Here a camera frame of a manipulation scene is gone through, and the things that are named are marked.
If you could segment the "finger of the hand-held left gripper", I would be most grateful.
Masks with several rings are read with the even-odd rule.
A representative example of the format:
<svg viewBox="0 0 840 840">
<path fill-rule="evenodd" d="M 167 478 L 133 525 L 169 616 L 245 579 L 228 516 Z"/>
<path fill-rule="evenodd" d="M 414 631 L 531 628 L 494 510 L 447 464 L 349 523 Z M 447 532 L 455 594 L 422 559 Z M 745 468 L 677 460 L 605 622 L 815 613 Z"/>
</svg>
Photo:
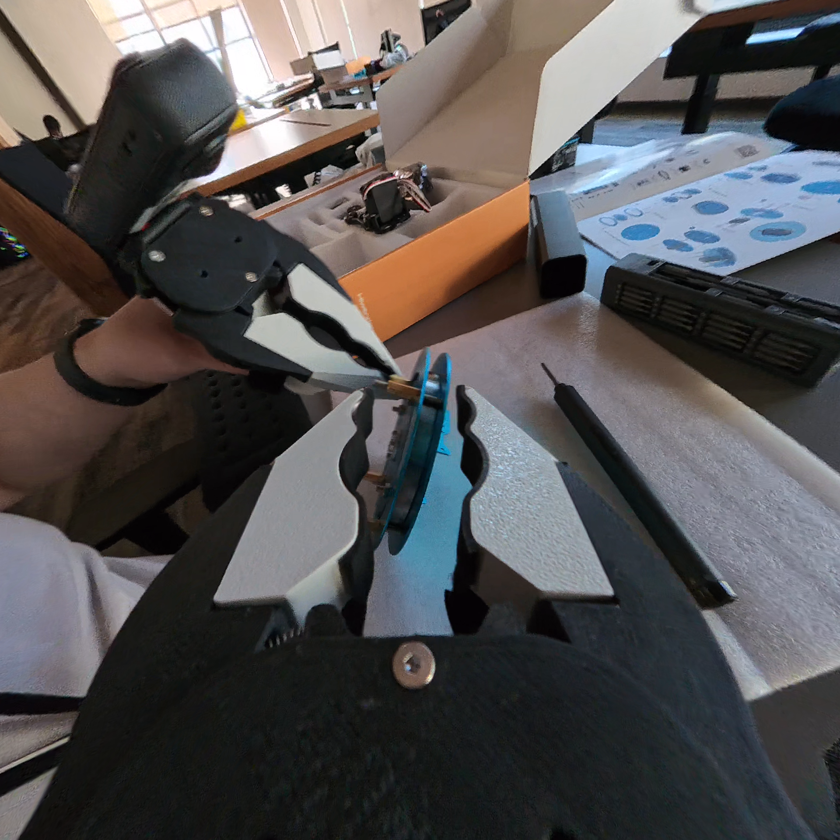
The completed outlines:
<svg viewBox="0 0 840 840">
<path fill-rule="evenodd" d="M 369 320 L 325 279 L 304 265 L 288 275 L 289 293 L 283 311 L 298 320 L 324 346 L 343 350 L 355 361 L 402 378 L 403 373 Z"/>
<path fill-rule="evenodd" d="M 247 327 L 245 338 L 303 368 L 308 373 L 304 383 L 318 390 L 352 393 L 389 379 L 388 374 L 354 360 L 343 350 L 316 341 L 284 312 L 257 317 Z"/>
</svg>

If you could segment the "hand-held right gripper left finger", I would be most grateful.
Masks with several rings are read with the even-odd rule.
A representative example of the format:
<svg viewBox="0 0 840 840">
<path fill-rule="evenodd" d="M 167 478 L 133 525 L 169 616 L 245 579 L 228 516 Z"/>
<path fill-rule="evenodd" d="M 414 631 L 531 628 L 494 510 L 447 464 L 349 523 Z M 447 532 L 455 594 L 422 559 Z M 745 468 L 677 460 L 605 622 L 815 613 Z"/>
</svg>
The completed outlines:
<svg viewBox="0 0 840 840">
<path fill-rule="evenodd" d="M 285 630 L 330 605 L 360 634 L 375 562 L 359 492 L 369 468 L 371 389 L 352 393 L 280 455 L 216 590 L 216 607 L 269 606 Z"/>
</svg>

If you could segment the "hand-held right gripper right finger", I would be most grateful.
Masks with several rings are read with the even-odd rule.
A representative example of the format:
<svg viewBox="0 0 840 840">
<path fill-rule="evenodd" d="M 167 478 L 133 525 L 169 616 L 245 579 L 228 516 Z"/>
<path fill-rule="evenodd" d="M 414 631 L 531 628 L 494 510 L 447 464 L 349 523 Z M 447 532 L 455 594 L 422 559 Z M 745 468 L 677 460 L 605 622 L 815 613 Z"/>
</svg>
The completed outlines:
<svg viewBox="0 0 840 840">
<path fill-rule="evenodd" d="M 476 634 L 496 607 L 530 628 L 556 602 L 614 604 L 557 458 L 473 387 L 457 387 L 456 407 L 469 488 L 449 589 L 454 633 Z"/>
</svg>

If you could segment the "black electric screwdriver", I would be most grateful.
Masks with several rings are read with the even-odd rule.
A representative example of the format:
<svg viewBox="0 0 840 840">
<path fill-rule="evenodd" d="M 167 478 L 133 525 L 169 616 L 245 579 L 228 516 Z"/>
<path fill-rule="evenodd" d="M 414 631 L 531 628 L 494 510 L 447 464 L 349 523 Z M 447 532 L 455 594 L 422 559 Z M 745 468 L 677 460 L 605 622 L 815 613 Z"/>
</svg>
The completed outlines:
<svg viewBox="0 0 840 840">
<path fill-rule="evenodd" d="M 704 609 L 735 603 L 738 596 L 730 584 L 722 579 L 581 394 L 572 385 L 561 383 L 545 363 L 540 365 L 553 385 L 556 405 L 696 603 Z"/>
</svg>

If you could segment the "blue round metal turntable base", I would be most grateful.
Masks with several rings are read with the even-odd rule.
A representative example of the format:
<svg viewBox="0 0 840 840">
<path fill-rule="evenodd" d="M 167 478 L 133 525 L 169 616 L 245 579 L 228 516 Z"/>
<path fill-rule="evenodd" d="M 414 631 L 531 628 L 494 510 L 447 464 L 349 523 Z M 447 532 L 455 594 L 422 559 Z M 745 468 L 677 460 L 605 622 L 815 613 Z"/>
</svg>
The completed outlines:
<svg viewBox="0 0 840 840">
<path fill-rule="evenodd" d="M 405 547 L 426 496 L 448 411 L 451 366 L 447 353 L 433 358 L 424 349 L 408 382 L 419 394 L 398 406 L 372 529 L 374 544 L 386 542 L 392 555 Z"/>
</svg>

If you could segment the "person's left forearm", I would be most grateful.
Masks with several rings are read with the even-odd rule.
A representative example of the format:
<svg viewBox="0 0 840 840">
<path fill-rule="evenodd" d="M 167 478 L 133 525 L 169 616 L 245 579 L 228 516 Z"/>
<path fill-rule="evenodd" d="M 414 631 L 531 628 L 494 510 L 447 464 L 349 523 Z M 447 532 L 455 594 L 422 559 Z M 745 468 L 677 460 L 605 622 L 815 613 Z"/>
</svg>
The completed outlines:
<svg viewBox="0 0 840 840">
<path fill-rule="evenodd" d="M 1 376 L 1 509 L 83 467 L 135 413 L 93 401 L 52 355 Z"/>
</svg>

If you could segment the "grey desk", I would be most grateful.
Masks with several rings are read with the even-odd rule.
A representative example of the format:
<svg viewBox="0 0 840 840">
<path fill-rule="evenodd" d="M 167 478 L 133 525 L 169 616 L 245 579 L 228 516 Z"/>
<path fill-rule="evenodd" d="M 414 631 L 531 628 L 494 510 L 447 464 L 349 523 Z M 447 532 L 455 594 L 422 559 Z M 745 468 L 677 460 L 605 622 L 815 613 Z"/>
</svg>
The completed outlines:
<svg viewBox="0 0 840 840">
<path fill-rule="evenodd" d="M 599 303 L 604 274 L 615 259 L 592 245 L 585 248 L 589 266 L 584 292 L 569 298 L 585 294 Z M 534 268 L 521 262 L 420 322 L 432 319 L 433 325 L 446 326 L 454 323 L 455 316 L 466 315 L 471 325 L 480 328 L 548 304 L 539 298 Z M 838 373 L 813 388 L 805 388 L 661 329 L 645 324 L 637 328 L 627 323 L 761 415 L 838 474 Z M 405 335 L 410 328 L 394 337 Z M 386 345 L 390 350 L 389 340 Z M 748 698 L 736 671 L 734 654 L 725 646 L 727 639 L 723 634 L 727 627 L 715 627 L 722 608 L 704 612 L 703 616 L 752 707 L 774 768 L 814 833 L 820 838 L 838 838 L 838 765 L 826 763 L 826 754 L 838 741 L 838 679 L 819 678 L 791 689 L 771 691 L 767 696 Z"/>
</svg>

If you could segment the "person's left hand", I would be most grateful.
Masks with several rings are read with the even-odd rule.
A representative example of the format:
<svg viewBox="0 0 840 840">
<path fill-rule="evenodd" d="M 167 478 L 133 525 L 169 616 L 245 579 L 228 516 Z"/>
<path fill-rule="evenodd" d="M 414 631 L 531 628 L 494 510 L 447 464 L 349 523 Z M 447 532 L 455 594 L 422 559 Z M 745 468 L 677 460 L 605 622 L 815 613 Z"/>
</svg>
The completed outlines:
<svg viewBox="0 0 840 840">
<path fill-rule="evenodd" d="M 132 389 L 177 382 L 200 371 L 246 373 L 178 332 L 158 303 L 141 297 L 80 337 L 73 352 L 78 366 L 92 380 Z"/>
</svg>

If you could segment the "wooden top table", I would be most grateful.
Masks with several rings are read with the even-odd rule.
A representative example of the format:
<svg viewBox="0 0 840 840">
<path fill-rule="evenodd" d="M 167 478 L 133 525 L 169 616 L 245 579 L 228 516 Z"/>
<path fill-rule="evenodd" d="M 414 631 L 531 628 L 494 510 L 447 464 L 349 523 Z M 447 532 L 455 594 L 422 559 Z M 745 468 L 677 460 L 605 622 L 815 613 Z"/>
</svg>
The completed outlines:
<svg viewBox="0 0 840 840">
<path fill-rule="evenodd" d="M 380 113 L 371 109 L 311 109 L 280 115 L 229 134 L 219 165 L 198 178 L 193 188 L 210 196 L 241 186 L 376 129 L 380 121 Z"/>
</svg>

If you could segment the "black wristband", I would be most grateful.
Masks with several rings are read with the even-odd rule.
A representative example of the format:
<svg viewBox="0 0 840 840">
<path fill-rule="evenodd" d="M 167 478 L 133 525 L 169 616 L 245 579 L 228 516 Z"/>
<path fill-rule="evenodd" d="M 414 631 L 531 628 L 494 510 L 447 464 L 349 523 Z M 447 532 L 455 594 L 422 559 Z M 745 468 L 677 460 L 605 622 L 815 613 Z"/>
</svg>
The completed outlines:
<svg viewBox="0 0 840 840">
<path fill-rule="evenodd" d="M 168 384 L 158 384 L 143 388 L 105 385 L 91 378 L 79 366 L 76 355 L 76 343 L 82 337 L 105 323 L 105 318 L 85 318 L 67 332 L 54 351 L 52 358 L 60 379 L 70 389 L 81 396 L 99 404 L 118 407 L 137 407 L 163 393 Z"/>
</svg>

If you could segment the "white foam sheet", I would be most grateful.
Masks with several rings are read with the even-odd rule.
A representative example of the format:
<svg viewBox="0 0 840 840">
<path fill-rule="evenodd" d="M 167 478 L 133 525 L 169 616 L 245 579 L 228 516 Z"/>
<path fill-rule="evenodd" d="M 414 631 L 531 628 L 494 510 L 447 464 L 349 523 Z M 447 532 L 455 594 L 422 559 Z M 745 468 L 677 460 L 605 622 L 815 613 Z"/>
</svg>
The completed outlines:
<svg viewBox="0 0 840 840">
<path fill-rule="evenodd" d="M 571 384 L 699 545 L 737 601 L 718 611 L 748 698 L 838 679 L 838 474 L 761 415 L 580 295 L 477 327 L 420 322 L 389 340 L 430 346 L 489 403 L 611 503 L 624 499 L 553 400 Z"/>
</svg>

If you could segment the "dark bit case sleeve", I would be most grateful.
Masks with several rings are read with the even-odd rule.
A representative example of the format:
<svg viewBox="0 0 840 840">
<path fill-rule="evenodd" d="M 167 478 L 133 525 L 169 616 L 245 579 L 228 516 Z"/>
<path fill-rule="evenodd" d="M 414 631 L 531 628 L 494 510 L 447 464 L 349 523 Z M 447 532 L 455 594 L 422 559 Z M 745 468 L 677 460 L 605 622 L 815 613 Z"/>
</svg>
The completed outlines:
<svg viewBox="0 0 840 840">
<path fill-rule="evenodd" d="M 570 200 L 563 191 L 530 197 L 530 231 L 540 297 L 553 300 L 582 292 L 587 256 Z"/>
</svg>

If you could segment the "cardboard box with white flaps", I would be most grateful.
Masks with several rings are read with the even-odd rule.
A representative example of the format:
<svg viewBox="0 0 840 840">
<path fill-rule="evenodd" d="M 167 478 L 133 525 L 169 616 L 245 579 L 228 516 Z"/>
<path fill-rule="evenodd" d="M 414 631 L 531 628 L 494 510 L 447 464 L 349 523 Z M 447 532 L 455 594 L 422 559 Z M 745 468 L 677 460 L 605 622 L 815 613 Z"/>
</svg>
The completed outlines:
<svg viewBox="0 0 840 840">
<path fill-rule="evenodd" d="M 428 213 L 339 220 L 364 175 L 255 211 L 304 242 L 382 340 L 525 260 L 529 176 L 707 10 L 678 1 L 474 2 L 381 88 L 385 168 L 422 162 Z"/>
</svg>

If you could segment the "large window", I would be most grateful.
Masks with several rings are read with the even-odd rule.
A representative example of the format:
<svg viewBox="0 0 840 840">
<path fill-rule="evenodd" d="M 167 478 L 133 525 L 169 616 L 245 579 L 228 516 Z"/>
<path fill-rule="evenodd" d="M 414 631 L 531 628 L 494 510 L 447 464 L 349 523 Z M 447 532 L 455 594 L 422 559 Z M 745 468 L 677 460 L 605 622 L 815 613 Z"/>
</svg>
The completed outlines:
<svg viewBox="0 0 840 840">
<path fill-rule="evenodd" d="M 245 2 L 88 1 L 87 5 L 123 55 L 187 39 L 220 64 L 222 50 L 212 22 L 212 13 L 218 11 L 232 70 L 274 76 Z"/>
</svg>

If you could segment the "black screwdriver bit case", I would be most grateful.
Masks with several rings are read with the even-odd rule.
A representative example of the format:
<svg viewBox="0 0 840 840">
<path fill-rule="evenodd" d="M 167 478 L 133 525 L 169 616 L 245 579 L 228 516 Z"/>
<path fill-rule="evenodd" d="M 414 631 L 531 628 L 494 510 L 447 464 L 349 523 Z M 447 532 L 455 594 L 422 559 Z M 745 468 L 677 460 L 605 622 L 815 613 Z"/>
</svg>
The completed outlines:
<svg viewBox="0 0 840 840">
<path fill-rule="evenodd" d="M 826 301 L 639 254 L 606 270 L 600 301 L 796 385 L 838 372 L 839 309 Z"/>
</svg>

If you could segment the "printed instruction booklet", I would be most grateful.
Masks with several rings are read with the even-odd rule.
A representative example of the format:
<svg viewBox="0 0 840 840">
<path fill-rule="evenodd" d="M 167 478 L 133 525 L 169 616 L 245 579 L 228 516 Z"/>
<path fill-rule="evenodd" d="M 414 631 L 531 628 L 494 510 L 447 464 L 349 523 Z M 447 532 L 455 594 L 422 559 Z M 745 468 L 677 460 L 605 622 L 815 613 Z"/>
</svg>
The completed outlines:
<svg viewBox="0 0 840 840">
<path fill-rule="evenodd" d="M 782 148 L 781 141 L 741 132 L 648 141 L 575 166 L 559 189 L 580 221 L 761 162 Z"/>
</svg>

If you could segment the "printed instruction sheet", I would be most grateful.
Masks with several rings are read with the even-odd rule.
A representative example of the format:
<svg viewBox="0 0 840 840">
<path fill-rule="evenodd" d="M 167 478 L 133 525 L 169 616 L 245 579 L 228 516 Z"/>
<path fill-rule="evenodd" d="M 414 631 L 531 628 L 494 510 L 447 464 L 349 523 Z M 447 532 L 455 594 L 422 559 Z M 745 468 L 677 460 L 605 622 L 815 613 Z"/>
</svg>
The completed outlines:
<svg viewBox="0 0 840 840">
<path fill-rule="evenodd" d="M 777 154 L 578 223 L 608 255 L 724 277 L 839 231 L 839 154 Z"/>
</svg>

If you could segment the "black office chair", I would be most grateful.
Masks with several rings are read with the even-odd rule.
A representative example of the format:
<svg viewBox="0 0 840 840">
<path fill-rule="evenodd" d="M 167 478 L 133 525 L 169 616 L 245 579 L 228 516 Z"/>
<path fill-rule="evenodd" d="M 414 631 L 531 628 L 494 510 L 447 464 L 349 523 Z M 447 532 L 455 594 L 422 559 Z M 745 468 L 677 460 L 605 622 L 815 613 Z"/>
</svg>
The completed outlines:
<svg viewBox="0 0 840 840">
<path fill-rule="evenodd" d="M 839 152 L 839 76 L 814 80 L 781 99 L 763 129 L 803 151 Z"/>
</svg>

